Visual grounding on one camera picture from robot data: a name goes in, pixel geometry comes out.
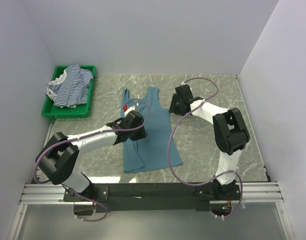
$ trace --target cable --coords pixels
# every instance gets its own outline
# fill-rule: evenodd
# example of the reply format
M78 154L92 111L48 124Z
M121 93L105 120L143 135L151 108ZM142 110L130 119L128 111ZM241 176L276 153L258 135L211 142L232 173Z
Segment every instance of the cable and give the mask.
M189 183L189 182L186 182L186 181L182 180L179 176L177 176L177 174L175 173L175 171L174 171L174 169L173 169L173 167L172 167L172 163L171 163L171 159L170 159L170 147L171 147L172 138L173 138L173 136L174 136L174 134L175 134L175 132L176 132L178 126L180 125L180 123L181 123L185 118L187 118L189 115L191 115L191 113L193 113L193 112L196 111L197 109L201 108L201 107L203 106L203 104L204 104L206 101L210 100L211 98L214 98L214 97L218 94L218 92L219 92L219 87L218 87L218 85L217 85L215 82L213 82L211 79L208 79L208 78L206 78L206 77L193 77L193 78L190 78L190 79L188 79L188 80L185 80L185 81L183 82L183 84L184 84L184 83L187 83L187 82L189 82L189 81L195 80L195 79L203 79L203 80L209 81L210 83L212 83L212 84L215 86L216 92L215 92L214 94L212 94L211 96L208 96L207 98L205 98L204 101L202 101L202 103L201 103L200 105L198 105L196 108L194 108L193 110L191 110L191 111L189 111L188 113L186 113L183 117L181 117L181 119L180 119L180 120L177 122L177 124L175 125L175 128L173 129L173 131L172 131L172 133L171 133L171 136L169 137L168 145L167 145L167 161L168 161L168 166L169 166L169 169L171 170L173 176L174 176L180 183L182 183L182 184L184 184L184 185L187 185L187 186L191 186L191 187L203 186L203 185L206 185L206 184L208 184L208 183L214 181L215 179L217 179L218 177L220 177L220 176L222 176L222 175L224 175L224 174L234 173L234 174L238 177L238 179L239 179L239 181L240 181L240 184L241 184L240 193L241 193L241 194L240 194L240 198L239 198L239 201L238 201L238 204L237 204L236 208L235 208L229 215L227 215L227 216L224 217L224 218L227 218L227 217L229 217L229 216L232 216L232 215L236 212L236 210L239 208L239 206L240 206L240 204L241 204L241 202L242 202L242 192L243 192L243 191L242 191L242 189L243 189L243 186L242 186L242 185L243 185L243 184L242 184L242 179L241 179L241 177L240 177L235 171L229 170L229 171L224 171L224 172L222 172L222 173L220 173L220 174L218 174L218 175L212 177L211 179L209 179L209 180L207 180L207 181L204 181L204 182L201 182L201 183Z
M105 133L136 131L136 130L142 128L145 124L147 124L147 122L148 122L149 119L150 119L151 112L150 112L150 108L149 108L148 104L147 104L145 101L143 101L142 99L139 99L139 98L133 98L133 99L130 99L129 101L127 101L127 103L126 103L125 105L128 105L131 101L135 101L135 100L141 101L142 103L145 104L145 106L146 106L146 108L147 108L148 116L147 116L146 121L145 121L142 125L137 126L137 127L134 127L134 128L130 128L130 129L109 129L109 130L104 130L104 131L100 131L100 130L99 130L99 131L92 132L92 133L89 133L89 134L87 134L87 135L84 135L84 136L80 137L80 139L78 139L77 137L75 137L75 138L72 138L72 139L67 139L67 140L64 140L64 141L57 142L57 143L55 143L55 144L49 146L45 151L43 151L43 152L41 153L41 155L37 158L37 160L36 160L36 162L35 162L34 170L33 170L33 178L34 178L34 181L35 181L36 183L38 183L38 184L46 184L46 183L48 183L48 182L50 181L49 179L48 179L48 180L45 180L45 181L40 181L39 178L38 178L38 176L37 176L37 170L38 170L38 167L39 167L39 164L40 164L42 158L43 158L46 154L48 154L50 151L52 151L54 148L56 148L56 147L58 147L58 146L60 146L60 145L66 144L66 143L70 143L70 142L73 142L73 141L80 141L80 140L83 140L83 139L85 139L85 138L90 138L90 137L97 136L97 135L101 135L101 134L105 134ZM81 220L86 221L86 222L97 222L97 221L100 221L100 220L104 219L104 218L108 215L109 210L108 210L108 208L107 208L104 204L102 204L102 203L100 203L100 202L98 202L98 201L92 200L92 199L90 199L90 198L84 197L84 196L82 196L81 194L79 194L78 192L76 192L76 191L75 191L74 189L72 189L72 188L69 188L69 189L70 189L72 192L74 192L79 198L81 198L81 199L83 199L83 200L85 200L85 201L93 202L94 204L100 205L102 208L105 209L105 214L104 214L102 217L98 218L98 219L84 219L84 218L81 218L81 217L77 216L78 219L81 219Z

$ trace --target blue tank top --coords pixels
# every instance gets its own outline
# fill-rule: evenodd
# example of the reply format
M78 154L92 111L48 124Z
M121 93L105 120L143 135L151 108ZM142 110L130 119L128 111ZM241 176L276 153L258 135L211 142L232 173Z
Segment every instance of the blue tank top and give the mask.
M125 116L123 106L130 99L132 98L129 90L124 89L121 117ZM138 173L169 167L167 150L172 133L170 113L167 109L161 107L159 89L157 87L149 86L143 101L150 108L150 117L144 126L147 137L137 141L128 139L123 143L123 165L126 173ZM136 104L138 104L137 110L146 121L148 119L148 110L143 102L134 100L128 106ZM170 145L170 158L172 166L183 163L173 139Z

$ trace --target black mounting bracket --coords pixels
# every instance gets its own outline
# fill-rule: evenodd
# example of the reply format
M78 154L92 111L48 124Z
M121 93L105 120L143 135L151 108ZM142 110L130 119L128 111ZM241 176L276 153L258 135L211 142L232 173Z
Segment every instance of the black mounting bracket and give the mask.
M176 87L175 92L168 112L176 115L184 116L191 111L191 103L203 99L199 96L193 97L190 86L187 84Z
M112 129L133 129L141 126L144 122L142 114L138 111L132 110L125 117L120 117L119 119L109 122L106 126L111 127ZM145 131L144 126L135 131L118 131L116 132L117 139L114 143L119 144L125 142L128 139L132 141L137 141L148 136L148 133Z
M210 201L239 200L241 193L234 182L220 185L216 180L204 186L191 187L182 183L94 183L96 200L109 211L184 210L210 211ZM75 202L76 215L103 213L101 206L79 205L84 200L67 191L64 202Z

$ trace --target striped shirt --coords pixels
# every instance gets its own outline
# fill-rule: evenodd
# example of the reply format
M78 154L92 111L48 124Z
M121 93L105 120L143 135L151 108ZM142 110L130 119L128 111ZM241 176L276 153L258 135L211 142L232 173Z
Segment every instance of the striped shirt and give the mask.
M73 64L54 81L49 82L46 94L54 101L54 106L74 108L88 101L92 72Z

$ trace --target clothing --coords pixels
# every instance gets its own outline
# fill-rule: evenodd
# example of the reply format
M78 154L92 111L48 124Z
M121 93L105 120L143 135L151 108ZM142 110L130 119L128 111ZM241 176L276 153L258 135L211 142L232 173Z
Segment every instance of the clothing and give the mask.
M124 89L121 105L122 117L124 117L123 106L130 99L129 90ZM150 117L144 126L147 137L137 141L128 139L123 143L123 164L126 173L138 173L169 167L167 149L172 133L170 113L167 109L161 107L157 87L148 87L143 101L150 108ZM143 115L144 121L146 121L148 110L143 102L134 100L128 106L136 104L138 104L137 111ZM173 139L170 145L170 159L172 166L183 163Z
M46 95L54 101L54 106L61 108L86 104L92 79L90 70L73 64L67 67L60 77L48 83Z

